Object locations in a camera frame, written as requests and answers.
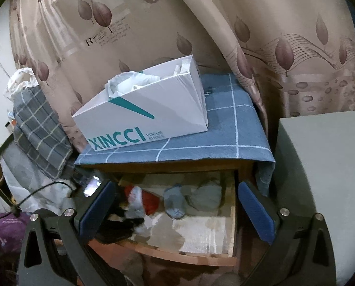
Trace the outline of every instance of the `purple cloth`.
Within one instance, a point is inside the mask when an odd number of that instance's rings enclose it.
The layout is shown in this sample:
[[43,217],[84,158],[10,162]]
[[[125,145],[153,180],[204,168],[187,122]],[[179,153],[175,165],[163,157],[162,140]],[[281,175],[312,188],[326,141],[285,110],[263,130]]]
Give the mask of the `purple cloth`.
[[0,253],[20,253],[29,217],[30,214],[21,212],[18,218],[11,214],[0,219]]

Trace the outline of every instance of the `beige curtain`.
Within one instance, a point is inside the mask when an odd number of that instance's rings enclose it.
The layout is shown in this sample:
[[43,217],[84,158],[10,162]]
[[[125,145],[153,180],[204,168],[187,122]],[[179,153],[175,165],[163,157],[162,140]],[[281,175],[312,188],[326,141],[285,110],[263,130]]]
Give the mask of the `beige curtain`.
[[280,117],[355,110],[345,0],[12,0],[10,31],[79,151],[71,115],[107,80],[189,54],[203,73],[231,70],[271,134]]

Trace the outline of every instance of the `blue tablecloth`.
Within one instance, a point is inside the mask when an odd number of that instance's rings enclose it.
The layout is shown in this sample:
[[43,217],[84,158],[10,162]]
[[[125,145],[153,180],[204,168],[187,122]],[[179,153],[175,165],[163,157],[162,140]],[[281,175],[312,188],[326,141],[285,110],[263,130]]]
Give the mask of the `blue tablecloth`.
[[239,158],[258,161],[257,184],[263,195],[275,160],[249,95],[234,75],[202,75],[208,113],[207,132],[95,152],[88,146],[76,165],[99,163]]

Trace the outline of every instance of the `silver screw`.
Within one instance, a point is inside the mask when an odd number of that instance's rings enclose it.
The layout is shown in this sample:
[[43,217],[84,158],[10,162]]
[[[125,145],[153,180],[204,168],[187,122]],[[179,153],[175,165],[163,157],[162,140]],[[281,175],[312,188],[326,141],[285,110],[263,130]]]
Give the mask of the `silver screw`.
[[290,211],[287,210],[287,209],[284,208],[284,207],[279,210],[279,213],[281,213],[282,216],[288,216],[288,215],[290,215]]
[[35,221],[38,218],[38,214],[34,213],[31,215],[31,221]]
[[322,220],[324,219],[324,216],[321,215],[320,213],[316,213],[316,214],[315,214],[315,218],[316,218],[317,220],[319,220],[319,221],[322,221]]
[[64,215],[66,217],[70,217],[74,214],[74,210],[73,209],[67,209],[65,212],[64,212]]

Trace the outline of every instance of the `plaid fabric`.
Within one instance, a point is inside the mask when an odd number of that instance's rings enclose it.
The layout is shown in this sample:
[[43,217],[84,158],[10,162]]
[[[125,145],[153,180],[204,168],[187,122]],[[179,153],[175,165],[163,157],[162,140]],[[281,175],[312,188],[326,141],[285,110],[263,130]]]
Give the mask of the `plaid fabric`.
[[14,96],[14,141],[50,179],[60,177],[72,147],[56,113],[39,86],[23,89]]

